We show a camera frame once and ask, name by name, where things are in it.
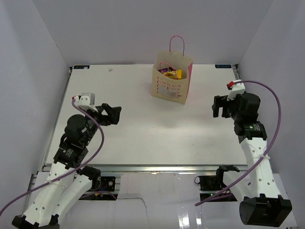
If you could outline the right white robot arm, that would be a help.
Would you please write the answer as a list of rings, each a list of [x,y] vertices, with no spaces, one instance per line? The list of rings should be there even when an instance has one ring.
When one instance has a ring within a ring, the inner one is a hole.
[[[234,132],[245,154],[250,181],[239,181],[232,191],[239,204],[239,215],[243,224],[252,226],[279,227],[292,211],[291,201],[284,199],[277,187],[267,150],[267,134],[258,118],[259,96],[243,93],[231,99],[215,96],[213,116],[231,118]]]

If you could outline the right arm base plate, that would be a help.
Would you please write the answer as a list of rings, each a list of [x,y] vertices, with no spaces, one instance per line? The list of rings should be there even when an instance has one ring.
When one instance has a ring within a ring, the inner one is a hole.
[[[222,189],[221,185],[217,183],[216,176],[196,176],[194,179],[195,184],[200,190],[200,200],[203,201],[216,192]],[[210,200],[210,202],[236,202],[237,199],[231,193],[231,191],[225,191],[224,194],[217,196],[216,199]]]

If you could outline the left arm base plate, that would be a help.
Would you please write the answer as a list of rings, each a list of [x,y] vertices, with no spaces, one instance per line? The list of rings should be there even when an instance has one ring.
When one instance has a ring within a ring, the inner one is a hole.
[[[116,200],[116,177],[98,177],[92,182],[92,187],[80,197],[80,200]]]

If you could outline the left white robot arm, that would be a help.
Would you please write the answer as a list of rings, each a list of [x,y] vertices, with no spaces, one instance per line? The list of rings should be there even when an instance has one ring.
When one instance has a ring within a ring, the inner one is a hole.
[[[58,229],[64,217],[88,190],[100,187],[101,172],[88,166],[87,146],[102,126],[116,125],[122,108],[108,104],[89,107],[74,105],[80,111],[67,120],[59,148],[45,184],[26,211],[14,217],[18,229]]]

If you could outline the purple M&M's pack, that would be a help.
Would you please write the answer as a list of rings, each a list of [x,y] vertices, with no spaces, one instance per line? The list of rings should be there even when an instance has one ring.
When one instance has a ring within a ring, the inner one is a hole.
[[[163,69],[160,69],[159,72],[161,74],[165,74],[165,73],[169,72],[169,69],[168,68],[163,68]]]

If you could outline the yellow M&M's pack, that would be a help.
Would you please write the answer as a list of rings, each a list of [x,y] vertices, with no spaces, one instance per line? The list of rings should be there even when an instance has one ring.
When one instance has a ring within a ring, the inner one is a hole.
[[[181,69],[178,69],[178,70],[169,69],[169,72],[167,72],[163,75],[165,75],[166,77],[171,78],[171,79],[180,80],[180,79],[182,79],[182,70]]]

